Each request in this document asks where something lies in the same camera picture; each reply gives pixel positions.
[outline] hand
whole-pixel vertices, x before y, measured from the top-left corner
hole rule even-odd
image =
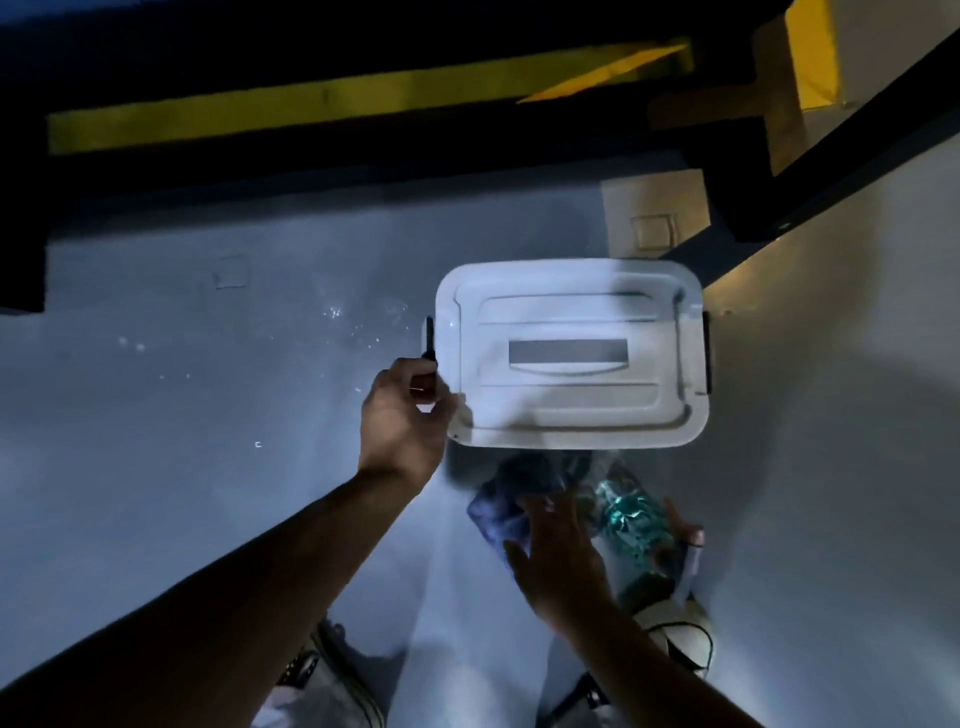
[[[617,609],[603,559],[580,525],[571,493],[518,500],[530,517],[530,556],[504,542],[514,579],[534,613],[570,639],[610,607]]]
[[[398,475],[416,492],[426,485],[444,457],[446,426],[457,399],[437,377],[433,411],[420,412],[418,401],[432,399],[415,400],[410,381],[436,371],[434,361],[398,359],[376,376],[360,419],[359,471]]]

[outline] person's left hand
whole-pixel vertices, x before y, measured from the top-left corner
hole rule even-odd
[[[426,485],[444,457],[457,399],[437,377],[433,411],[420,412],[410,382],[436,371],[428,359],[398,359],[376,376],[361,414],[360,472],[395,474],[417,492]]]

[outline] yellow stripe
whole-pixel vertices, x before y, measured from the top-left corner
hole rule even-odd
[[[544,88],[555,88],[571,77],[578,81],[590,76],[591,70],[602,71],[615,61],[635,59],[639,53],[651,50],[657,54],[664,49],[651,48],[649,43],[597,46],[425,70],[62,111],[47,117],[49,151],[52,155],[70,155],[521,98]],[[674,65],[657,64],[642,69],[639,76],[621,73],[612,81],[635,81],[640,76],[658,78],[676,70]]]
[[[588,73],[577,76],[576,78],[572,78],[568,81],[562,82],[561,84],[551,86],[545,91],[535,93],[532,96],[527,96],[525,99],[520,99],[519,102],[523,104],[527,101],[550,101],[551,99],[560,99],[564,96],[572,96],[573,94],[579,93],[587,88],[593,88],[594,86],[605,84],[617,76],[630,73],[631,71],[640,68],[642,65],[659,61],[661,58],[665,58],[666,56],[672,56],[673,54],[682,51],[684,48],[686,48],[686,45],[681,44],[671,45],[666,48],[647,48],[642,51],[637,51],[625,59],[608,63],[605,66],[596,68]]]
[[[786,12],[802,109],[840,103],[840,60],[828,0],[796,0]]]

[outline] black metal frame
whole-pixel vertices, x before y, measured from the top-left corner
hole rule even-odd
[[[761,119],[645,130],[645,107],[656,85],[598,88],[548,104],[434,109],[73,158],[46,157],[42,113],[27,112],[3,121],[6,177],[15,184],[0,255],[0,310],[42,310],[47,232],[78,198],[186,186],[186,199],[195,203],[519,169],[535,170],[533,180],[542,182],[558,165],[591,159],[602,163],[581,174],[602,179],[612,166],[629,173],[623,159],[657,149],[680,150],[689,166],[704,170],[714,224],[669,257],[708,285],[785,231],[960,132],[960,88],[943,78],[945,69],[958,65],[960,32],[777,177],[770,173]],[[39,109],[36,103],[21,107]],[[172,194],[151,199],[175,204],[179,193]]]

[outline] forearm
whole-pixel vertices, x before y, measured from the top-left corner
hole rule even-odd
[[[583,613],[566,634],[611,703],[635,728],[759,728],[747,714],[661,652],[612,602]]]
[[[389,474],[357,475],[20,678],[0,693],[0,713],[16,725],[249,725],[415,494]]]

